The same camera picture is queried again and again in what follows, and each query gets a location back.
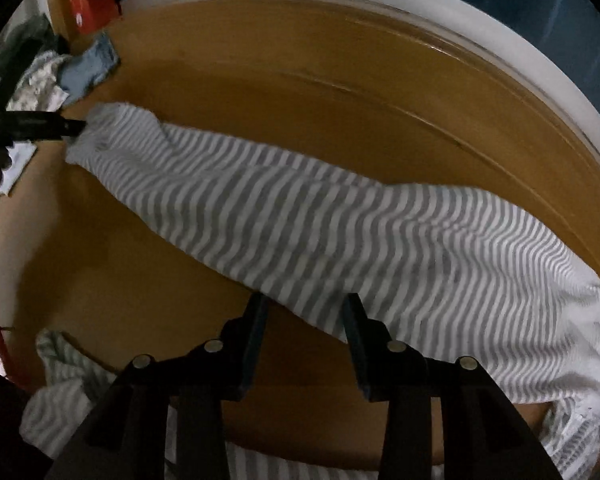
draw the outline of white fabric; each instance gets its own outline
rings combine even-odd
[[[60,56],[49,50],[36,56],[16,85],[8,111],[55,112],[69,94],[57,85],[58,70],[71,56]]]
[[[165,240],[331,335],[344,337],[342,298],[357,292],[424,355],[474,355],[512,402],[553,403],[542,444],[564,478],[588,476],[600,279],[529,213],[479,189],[385,186],[130,105],[96,108],[88,123],[67,161]]]
[[[33,142],[14,142],[13,146],[8,146],[9,157],[11,157],[11,165],[2,170],[2,182],[0,183],[0,193],[8,195],[11,188],[15,186],[20,178],[20,175],[27,167],[29,161],[36,153],[36,145]]]

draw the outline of wooden table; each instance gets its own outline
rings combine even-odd
[[[161,119],[316,156],[388,184],[476,186],[527,209],[600,275],[600,167],[512,78],[407,23],[304,0],[212,0],[109,27],[122,66],[67,115],[126,101]],[[120,368],[184,354],[250,292],[169,245],[85,170],[40,144],[0,200],[0,316],[29,386],[34,337],[68,333]],[[546,406],[520,408],[530,424]],[[436,409],[434,452],[442,460]],[[285,458],[372,468],[386,407],[366,404],[345,345],[274,308],[256,375],[227,404],[228,436]]]

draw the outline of striped towel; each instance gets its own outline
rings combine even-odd
[[[326,333],[344,339],[340,305],[357,292],[424,355],[473,355],[512,402],[551,401],[542,444],[564,478],[588,476],[600,450],[600,279],[529,213],[479,189],[386,186],[127,104],[94,108],[67,161],[171,244]],[[23,428],[39,444],[45,425],[31,419]],[[236,478],[289,478],[288,462],[229,453]],[[332,478],[308,471],[298,478]]]

